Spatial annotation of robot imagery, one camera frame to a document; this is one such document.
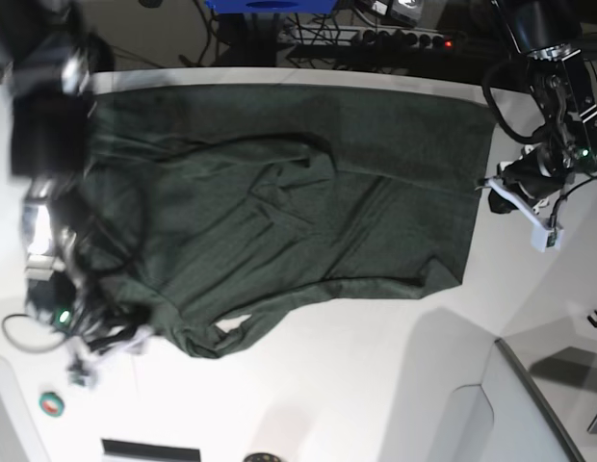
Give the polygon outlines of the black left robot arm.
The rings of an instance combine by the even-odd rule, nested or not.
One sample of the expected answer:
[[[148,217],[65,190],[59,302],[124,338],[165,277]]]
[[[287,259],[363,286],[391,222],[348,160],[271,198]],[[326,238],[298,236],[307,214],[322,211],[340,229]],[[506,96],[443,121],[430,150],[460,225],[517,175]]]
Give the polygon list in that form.
[[[529,207],[563,193],[577,174],[597,178],[597,104],[577,40],[581,24],[569,1],[493,1],[490,4],[508,49],[481,86],[500,127],[530,147],[520,159],[498,167],[504,189]],[[492,93],[503,70],[517,72],[544,122],[529,135],[513,130]]]

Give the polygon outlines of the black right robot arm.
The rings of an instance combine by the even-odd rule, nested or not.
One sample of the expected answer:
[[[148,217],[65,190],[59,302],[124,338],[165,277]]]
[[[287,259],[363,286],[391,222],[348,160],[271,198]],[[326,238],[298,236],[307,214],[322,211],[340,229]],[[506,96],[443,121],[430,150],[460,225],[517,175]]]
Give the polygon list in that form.
[[[91,77],[100,71],[101,41],[79,6],[63,1],[0,1],[0,68],[11,100],[10,169],[29,181],[21,208],[26,303],[63,335],[101,358],[132,349],[152,331],[144,311],[124,314],[104,301],[103,279],[128,270],[140,255],[138,237],[119,263],[95,269],[80,248],[106,222],[79,193],[95,108]]]

